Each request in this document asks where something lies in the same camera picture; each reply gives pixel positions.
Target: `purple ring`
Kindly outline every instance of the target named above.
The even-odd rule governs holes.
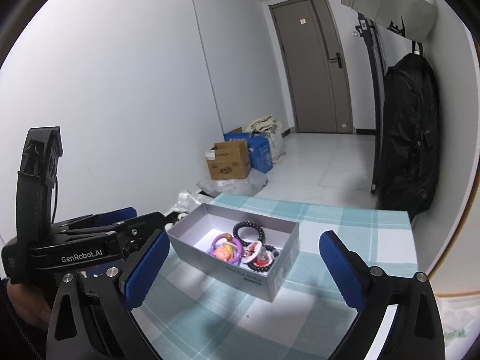
[[[210,247],[210,256],[215,257],[215,254],[214,254],[214,252],[215,252],[215,245],[216,245],[217,242],[218,242],[220,239],[222,239],[222,238],[225,238],[225,233],[220,234],[219,236],[217,236],[217,237],[213,240],[212,246]],[[239,241],[238,239],[232,237],[232,243],[234,243],[235,246],[237,247],[237,254],[227,261],[229,264],[238,263],[238,261],[240,261],[240,258],[243,256],[243,246],[242,246],[242,244],[240,243],[240,241]]]

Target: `black backpack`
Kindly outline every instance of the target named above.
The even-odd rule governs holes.
[[[434,71],[412,53],[385,77],[378,208],[408,211],[410,220],[428,210],[440,162],[439,95]]]

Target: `screw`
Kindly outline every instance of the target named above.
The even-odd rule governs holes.
[[[69,283],[70,281],[72,281],[73,278],[74,278],[73,274],[66,274],[65,276],[63,276],[63,281],[66,283]]]
[[[418,272],[415,277],[417,278],[418,281],[421,281],[422,283],[427,281],[427,275],[424,274],[423,272]]]
[[[379,268],[378,266],[373,266],[372,268],[370,268],[370,273],[371,273],[373,276],[376,276],[377,278],[379,278],[380,276],[383,275],[382,269]]]
[[[119,272],[119,269],[116,266],[112,266],[111,268],[106,270],[106,275],[109,278],[112,278],[113,276],[116,276],[118,272]]]

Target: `bracelet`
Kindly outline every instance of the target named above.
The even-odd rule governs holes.
[[[239,222],[233,227],[233,231],[232,231],[233,237],[236,238],[238,241],[240,241],[240,243],[242,244],[243,247],[246,248],[247,246],[250,245],[249,242],[244,241],[239,235],[239,230],[241,228],[244,228],[244,227],[250,227],[250,228],[253,228],[256,231],[258,231],[258,240],[257,241],[261,242],[262,247],[265,247],[265,249],[267,251],[271,252],[271,260],[272,260],[272,262],[270,262],[270,264],[265,265],[265,266],[255,265],[255,263],[253,261],[247,263],[247,266],[254,272],[260,272],[260,273],[268,272],[270,270],[270,268],[272,267],[273,263],[275,262],[275,260],[277,259],[277,257],[279,256],[280,252],[272,245],[263,244],[265,242],[265,232],[263,231],[263,229],[258,224],[250,222],[250,221]]]
[[[233,242],[235,244],[235,246],[237,247],[236,254],[234,254],[234,256],[231,259],[227,260],[226,262],[229,263],[229,264],[238,263],[238,261],[240,261],[240,259],[243,256],[243,246],[240,243],[240,241],[236,238],[233,238],[231,236],[231,234],[225,233],[225,234],[220,234],[217,237],[215,237],[215,239],[213,240],[212,245],[210,247],[210,256],[216,257],[215,256],[215,249],[216,249],[215,245],[222,238],[225,238],[228,242]]]

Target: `table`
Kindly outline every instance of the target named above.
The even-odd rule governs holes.
[[[417,271],[406,212],[232,195],[220,195],[212,204],[298,221],[301,251],[269,303],[205,275],[172,248],[143,305],[133,311],[164,360],[327,359],[356,310],[343,301],[318,252],[326,230],[335,231],[369,266],[409,278]],[[384,336],[394,311],[384,319]],[[380,349],[382,344],[376,340]]]

